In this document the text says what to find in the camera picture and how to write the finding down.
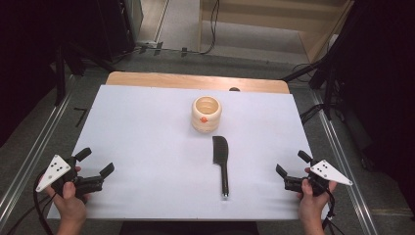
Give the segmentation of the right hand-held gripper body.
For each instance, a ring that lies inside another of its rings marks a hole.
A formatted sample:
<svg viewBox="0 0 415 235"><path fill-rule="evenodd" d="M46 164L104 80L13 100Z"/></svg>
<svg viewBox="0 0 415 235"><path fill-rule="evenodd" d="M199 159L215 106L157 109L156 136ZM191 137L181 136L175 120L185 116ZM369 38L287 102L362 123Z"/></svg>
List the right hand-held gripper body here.
<svg viewBox="0 0 415 235"><path fill-rule="evenodd" d="M329 164L326 160L309 161L309 174L306 177L311 184L313 196L317 197L325 193L329 188L329 182L334 181L344 185L351 186L353 182L339 172L335 167ZM286 190L301 193L301 185L303 178L289 176L286 171L283 171L283 180Z"/></svg>

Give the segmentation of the black knife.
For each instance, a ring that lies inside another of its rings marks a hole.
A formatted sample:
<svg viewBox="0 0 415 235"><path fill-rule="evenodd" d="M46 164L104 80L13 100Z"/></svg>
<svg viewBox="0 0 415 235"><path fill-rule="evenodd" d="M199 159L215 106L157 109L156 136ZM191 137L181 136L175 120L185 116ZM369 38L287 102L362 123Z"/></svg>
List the black knife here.
<svg viewBox="0 0 415 235"><path fill-rule="evenodd" d="M227 161L229 154L229 147L225 137L213 136L213 162L220 166L221 170L221 187L222 196L227 198L229 196L229 183L228 183L228 172L227 172Z"/></svg>

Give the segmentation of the person's dark clothing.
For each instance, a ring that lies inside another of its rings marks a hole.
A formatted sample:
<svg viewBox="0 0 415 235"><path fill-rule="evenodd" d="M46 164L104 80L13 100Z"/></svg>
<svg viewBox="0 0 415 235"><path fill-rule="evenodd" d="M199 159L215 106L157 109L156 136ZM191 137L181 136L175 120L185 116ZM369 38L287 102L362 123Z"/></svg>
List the person's dark clothing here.
<svg viewBox="0 0 415 235"><path fill-rule="evenodd" d="M119 235L259 235L249 221L125 221Z"/></svg>

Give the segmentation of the yellow floor tape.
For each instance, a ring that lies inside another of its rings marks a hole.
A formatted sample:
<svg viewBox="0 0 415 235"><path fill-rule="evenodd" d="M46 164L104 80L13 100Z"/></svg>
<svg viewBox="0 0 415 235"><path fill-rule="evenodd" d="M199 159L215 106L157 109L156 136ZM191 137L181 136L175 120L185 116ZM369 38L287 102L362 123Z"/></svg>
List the yellow floor tape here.
<svg viewBox="0 0 415 235"><path fill-rule="evenodd" d="M374 215L385 216L412 216L413 213L410 209L372 209L371 213Z"/></svg>

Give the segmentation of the metal floor rail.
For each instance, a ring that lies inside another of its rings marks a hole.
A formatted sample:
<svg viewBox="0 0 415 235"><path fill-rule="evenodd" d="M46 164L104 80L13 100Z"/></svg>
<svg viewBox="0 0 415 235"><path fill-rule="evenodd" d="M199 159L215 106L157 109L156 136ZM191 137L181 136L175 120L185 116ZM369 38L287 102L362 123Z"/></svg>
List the metal floor rail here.
<svg viewBox="0 0 415 235"><path fill-rule="evenodd" d="M353 184L351 186L347 186L346 189L350 197L353 210L362 228L363 234L379 235L372 214L370 213L366 201L360 191L359 185L357 184L357 181L351 170L351 167L346 157L346 153L338 138L338 134L335 130L333 122L331 120L328 120L323 110L319 112L319 117L323 124L323 128L326 132L331 149L334 153L334 159L336 161L337 166L339 167L339 171L353 182Z"/></svg>
<svg viewBox="0 0 415 235"><path fill-rule="evenodd" d="M33 205L33 179L38 174L42 157L54 138L76 88L79 75L66 78L66 95L55 105L56 89L47 94L0 148L0 233Z"/></svg>

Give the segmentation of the cream cup with orange mark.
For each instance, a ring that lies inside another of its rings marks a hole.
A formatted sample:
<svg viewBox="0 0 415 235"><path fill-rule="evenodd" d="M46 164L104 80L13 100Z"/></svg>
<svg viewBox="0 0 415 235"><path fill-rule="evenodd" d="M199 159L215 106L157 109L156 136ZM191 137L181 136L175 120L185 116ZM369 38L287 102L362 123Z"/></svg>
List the cream cup with orange mark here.
<svg viewBox="0 0 415 235"><path fill-rule="evenodd" d="M213 132L220 124L221 114L222 106L218 100L211 96L202 96L192 104L191 123L199 132Z"/></svg>

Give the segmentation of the person's left hand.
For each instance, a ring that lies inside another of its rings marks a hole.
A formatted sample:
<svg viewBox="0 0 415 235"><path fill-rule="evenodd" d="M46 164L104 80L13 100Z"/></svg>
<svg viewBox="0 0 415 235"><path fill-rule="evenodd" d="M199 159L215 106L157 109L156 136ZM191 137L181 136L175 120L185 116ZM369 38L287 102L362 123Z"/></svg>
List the person's left hand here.
<svg viewBox="0 0 415 235"><path fill-rule="evenodd" d="M51 186L48 186L45 191L53 199L61 220L86 220L86 207L81 200L75 197L76 188L72 182L64 184L62 196L56 196L55 190Z"/></svg>

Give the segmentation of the light wooden shelf unit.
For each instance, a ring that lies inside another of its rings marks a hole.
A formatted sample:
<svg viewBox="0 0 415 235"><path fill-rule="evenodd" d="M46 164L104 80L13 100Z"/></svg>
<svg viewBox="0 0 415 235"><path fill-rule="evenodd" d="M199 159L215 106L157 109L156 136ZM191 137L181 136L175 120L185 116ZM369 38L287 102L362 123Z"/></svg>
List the light wooden shelf unit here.
<svg viewBox="0 0 415 235"><path fill-rule="evenodd" d="M219 0L218 21L283 28L299 33L311 63L340 33L354 0Z"/></svg>

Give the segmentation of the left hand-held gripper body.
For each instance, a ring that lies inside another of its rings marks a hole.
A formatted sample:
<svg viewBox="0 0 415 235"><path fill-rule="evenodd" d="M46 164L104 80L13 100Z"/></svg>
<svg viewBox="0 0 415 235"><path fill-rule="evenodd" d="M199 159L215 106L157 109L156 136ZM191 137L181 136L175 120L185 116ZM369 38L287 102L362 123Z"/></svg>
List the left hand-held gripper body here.
<svg viewBox="0 0 415 235"><path fill-rule="evenodd" d="M100 173L97 176L82 177L78 175L75 157L63 159L55 155L42 174L34 190L39 193L51 186L59 196L63 195L63 187L66 182L72 182L76 188L75 197L86 203L85 196L90 193L101 191L104 178Z"/></svg>

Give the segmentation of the person's right hand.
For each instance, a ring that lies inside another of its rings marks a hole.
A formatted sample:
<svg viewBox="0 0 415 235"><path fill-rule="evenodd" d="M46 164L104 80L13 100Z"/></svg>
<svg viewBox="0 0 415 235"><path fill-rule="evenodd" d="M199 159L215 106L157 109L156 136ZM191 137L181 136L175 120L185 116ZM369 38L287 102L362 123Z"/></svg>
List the person's right hand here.
<svg viewBox="0 0 415 235"><path fill-rule="evenodd" d="M330 193L334 191L337 183L329 182L328 190L319 196L313 196L312 186L308 179L304 179L301 183L301 192L297 193L300 199L299 219L304 224L320 223L323 208L330 200Z"/></svg>

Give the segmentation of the black cabinet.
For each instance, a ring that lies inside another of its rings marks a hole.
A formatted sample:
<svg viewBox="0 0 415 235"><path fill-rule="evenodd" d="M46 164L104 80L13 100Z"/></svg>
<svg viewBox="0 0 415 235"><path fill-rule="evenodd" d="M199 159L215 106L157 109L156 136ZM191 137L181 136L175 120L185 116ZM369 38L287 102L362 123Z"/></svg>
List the black cabinet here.
<svg viewBox="0 0 415 235"><path fill-rule="evenodd" d="M97 0L104 31L104 58L109 61L135 47L126 1Z"/></svg>

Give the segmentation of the black tripod stand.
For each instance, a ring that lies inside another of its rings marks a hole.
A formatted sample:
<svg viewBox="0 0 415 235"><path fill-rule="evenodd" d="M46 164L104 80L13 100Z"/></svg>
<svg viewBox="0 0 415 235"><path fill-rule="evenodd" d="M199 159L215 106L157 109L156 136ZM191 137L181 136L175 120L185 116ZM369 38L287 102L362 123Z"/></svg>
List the black tripod stand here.
<svg viewBox="0 0 415 235"><path fill-rule="evenodd" d="M325 84L324 99L321 104L314 105L309 111L306 111L300 116L304 121L309 119L310 113L315 113L318 107L324 111L328 120L331 120L330 110L332 109L332 98L336 86L336 66L339 63L337 57L341 54L342 46L345 44L347 35L350 33L354 24L353 20L349 20L348 14L353 8L354 0L347 0L346 9L342 12L339 24L342 26L340 34L334 41L332 46L327 50L326 54L314 63L309 64L303 69L292 72L291 74L282 78L285 82L290 82L300 76L313 71L313 76L308 81L308 85L312 90L319 89Z"/></svg>
<svg viewBox="0 0 415 235"><path fill-rule="evenodd" d="M82 58L92 61L98 67L108 72L115 71L113 66L79 45L73 42L61 42L55 50L57 88L57 96L55 101L56 106L61 105L67 95L65 66L68 66L69 70L75 75L84 75L86 66L83 64Z"/></svg>

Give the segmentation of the white table mat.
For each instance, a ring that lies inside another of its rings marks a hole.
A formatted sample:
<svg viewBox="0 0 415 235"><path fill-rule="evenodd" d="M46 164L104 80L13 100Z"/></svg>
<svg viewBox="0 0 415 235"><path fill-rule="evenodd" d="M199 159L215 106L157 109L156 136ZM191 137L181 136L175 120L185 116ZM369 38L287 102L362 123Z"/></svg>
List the white table mat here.
<svg viewBox="0 0 415 235"><path fill-rule="evenodd" d="M212 136L191 124L203 91L103 85L74 147L90 148L82 175L114 172L86 205L92 219L282 220L298 216L295 193L275 168L305 175L310 150L290 94L214 91L222 106L216 134L229 146L230 194L222 197Z"/></svg>

